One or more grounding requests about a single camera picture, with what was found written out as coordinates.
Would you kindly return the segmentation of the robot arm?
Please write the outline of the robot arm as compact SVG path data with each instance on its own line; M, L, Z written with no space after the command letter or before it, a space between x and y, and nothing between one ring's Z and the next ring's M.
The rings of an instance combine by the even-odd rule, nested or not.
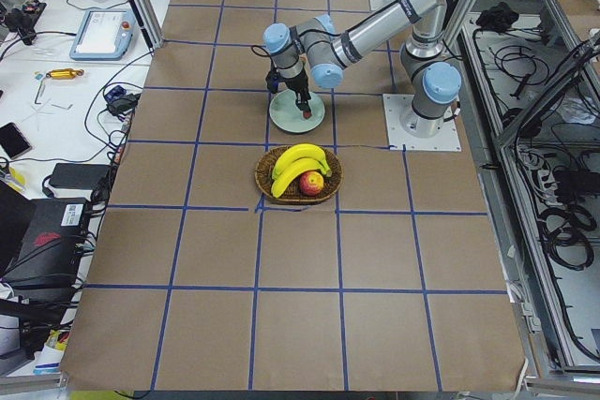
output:
M359 63L386 40L405 29L412 33L401 51L407 72L436 64L451 25L458 22L462 0L390 0L370 16L338 33L327 14L289 27L273 23L263 33L271 69L268 90L274 94L269 116L283 131L309 132L322 121L323 102L309 91L315 81L334 89L344 69Z

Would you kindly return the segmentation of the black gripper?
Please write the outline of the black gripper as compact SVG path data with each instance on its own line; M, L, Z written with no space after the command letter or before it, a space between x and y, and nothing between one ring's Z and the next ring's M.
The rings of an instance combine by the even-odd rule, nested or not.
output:
M276 94L279 91L279 85L284 83L288 89L296 94L295 106L302 112L311 111L309 101L310 93L308 90L308 75L302 67L299 72L291 78L285 78L280 70L275 66L271 66L266 75L266 87L271 94Z

